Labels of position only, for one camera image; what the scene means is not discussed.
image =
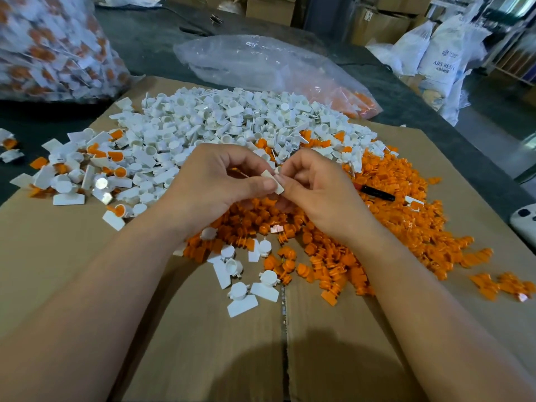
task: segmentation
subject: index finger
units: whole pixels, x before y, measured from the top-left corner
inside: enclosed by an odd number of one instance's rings
[[[273,175],[270,164],[249,148],[232,144],[214,144],[214,147],[226,169],[243,167],[257,175],[267,170]]]
[[[317,151],[309,148],[301,148],[285,161],[280,172],[285,176],[294,178],[301,171],[311,170],[316,165],[326,166],[327,163],[331,163],[331,161],[320,155]]]

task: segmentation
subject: person's left arm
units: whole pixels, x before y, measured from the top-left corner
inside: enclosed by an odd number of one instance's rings
[[[256,176],[270,169],[244,147],[197,147],[153,207],[0,342],[0,400],[106,400],[172,252],[232,203],[273,193]]]

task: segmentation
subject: gray floor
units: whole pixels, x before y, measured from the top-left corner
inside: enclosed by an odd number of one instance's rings
[[[511,178],[536,166],[536,108],[519,101],[519,90],[471,76],[464,85],[471,106],[460,110],[456,130]],[[536,202],[536,178],[523,183]]]

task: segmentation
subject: pile of white plastic parts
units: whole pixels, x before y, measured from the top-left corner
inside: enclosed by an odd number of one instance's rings
[[[65,144],[56,139],[46,142],[43,147],[49,151],[49,162],[35,175],[22,174],[11,183],[24,189],[52,187],[57,192],[53,198],[57,206],[84,204],[86,197],[78,193],[80,188],[90,191],[105,205],[114,200],[121,202],[103,216],[104,221],[120,230],[125,219],[140,215],[165,193],[188,156],[201,143],[245,146],[268,161],[275,172],[292,152],[308,142],[300,134],[304,130],[312,131],[311,138],[331,141],[328,147],[313,149],[339,163],[349,163],[355,173],[361,172],[365,149],[383,157],[386,148],[375,140],[377,134],[370,128],[351,124],[348,117],[329,107],[317,102],[310,104],[305,97],[288,93],[194,87],[182,88],[171,96],[147,94],[142,100],[142,113],[134,111],[128,97],[116,105],[122,112],[110,118],[117,120],[119,129],[87,128],[67,134],[69,142]],[[334,137],[341,131],[345,133],[344,142]],[[261,138],[267,141],[275,162],[255,145]],[[345,147],[351,147],[352,152],[342,152]],[[96,154],[81,153],[79,149]],[[60,163],[66,165],[68,173],[57,173],[54,165]],[[102,173],[103,168],[107,168],[106,173]],[[215,235],[215,229],[207,228],[202,238],[210,240]],[[268,256],[271,251],[271,246],[266,248],[268,244],[268,241],[256,241],[249,260],[256,262],[260,256]],[[242,271],[241,263],[233,259],[234,252],[227,245],[222,254],[209,257],[222,289],[231,284],[231,276],[237,277]],[[261,283],[253,284],[250,295],[246,285],[234,284],[229,293],[233,300],[229,305],[231,317],[256,306],[255,295],[277,301],[278,292],[273,288],[277,283],[276,274],[265,271]]]

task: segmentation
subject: white device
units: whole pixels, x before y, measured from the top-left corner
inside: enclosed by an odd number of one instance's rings
[[[510,217],[512,228],[536,248],[536,204],[525,206]]]

